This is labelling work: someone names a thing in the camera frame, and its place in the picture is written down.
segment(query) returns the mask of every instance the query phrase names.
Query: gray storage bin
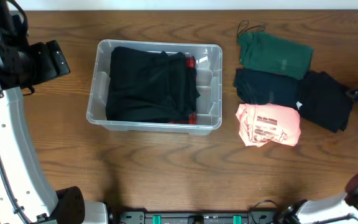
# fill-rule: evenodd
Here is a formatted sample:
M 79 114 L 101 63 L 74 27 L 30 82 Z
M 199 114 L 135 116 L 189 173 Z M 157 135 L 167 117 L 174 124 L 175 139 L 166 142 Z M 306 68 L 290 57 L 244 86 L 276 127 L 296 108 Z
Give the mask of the gray storage bin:
M 128 47 L 148 52 L 183 52 L 194 56 L 197 69 L 197 124 L 164 124 L 106 120 L 106 102 L 110 83 L 110 57 L 115 47 Z M 98 45 L 86 119 L 108 130 L 170 131 L 209 134 L 222 124 L 223 52 L 214 44 L 171 44 L 126 40 L 102 40 Z

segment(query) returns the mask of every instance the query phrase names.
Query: white wall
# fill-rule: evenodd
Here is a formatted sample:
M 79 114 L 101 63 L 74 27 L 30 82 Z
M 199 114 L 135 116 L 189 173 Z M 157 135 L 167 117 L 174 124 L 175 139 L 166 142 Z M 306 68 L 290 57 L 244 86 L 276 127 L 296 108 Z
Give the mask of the white wall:
M 358 0 L 16 0 L 24 10 L 358 9 Z

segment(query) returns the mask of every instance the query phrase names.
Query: wood grain surface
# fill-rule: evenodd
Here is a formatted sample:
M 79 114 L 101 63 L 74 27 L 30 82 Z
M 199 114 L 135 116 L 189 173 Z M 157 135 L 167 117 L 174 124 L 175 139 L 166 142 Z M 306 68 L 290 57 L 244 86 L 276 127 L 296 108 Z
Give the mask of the wood grain surface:
M 358 172 L 358 106 L 337 134 L 301 121 L 295 147 L 245 147 L 232 86 L 243 19 L 314 48 L 311 68 L 358 86 L 358 11 L 28 12 L 31 44 L 59 41 L 71 74 L 36 87 L 25 115 L 55 189 L 148 210 L 246 210 L 263 199 L 288 205 L 339 194 Z M 104 39 L 218 44 L 223 124 L 208 136 L 107 131 L 85 117 L 97 45 Z

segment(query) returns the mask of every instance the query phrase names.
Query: folded black cloth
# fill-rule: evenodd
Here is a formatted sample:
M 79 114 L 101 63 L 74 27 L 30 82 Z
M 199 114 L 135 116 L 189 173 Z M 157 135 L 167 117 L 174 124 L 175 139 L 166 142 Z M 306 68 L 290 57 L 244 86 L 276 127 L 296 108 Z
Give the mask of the folded black cloth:
M 168 56 L 116 47 L 111 53 L 107 120 L 189 120 L 200 96 L 195 72 L 186 67 L 183 53 Z
M 236 70 L 234 87 L 244 103 L 265 105 L 272 103 L 296 107 L 298 82 L 294 78 L 239 68 Z
M 326 72 L 309 71 L 298 82 L 298 112 L 302 118 L 334 133 L 344 131 L 353 105 L 345 95 L 347 90 Z

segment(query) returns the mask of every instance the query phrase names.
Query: green drawstring bag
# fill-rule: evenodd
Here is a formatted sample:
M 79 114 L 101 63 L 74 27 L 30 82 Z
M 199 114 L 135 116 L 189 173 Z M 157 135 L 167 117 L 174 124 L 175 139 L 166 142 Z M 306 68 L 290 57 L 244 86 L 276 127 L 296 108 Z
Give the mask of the green drawstring bag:
M 240 62 L 245 68 L 301 80 L 310 68 L 313 49 L 262 31 L 239 36 Z

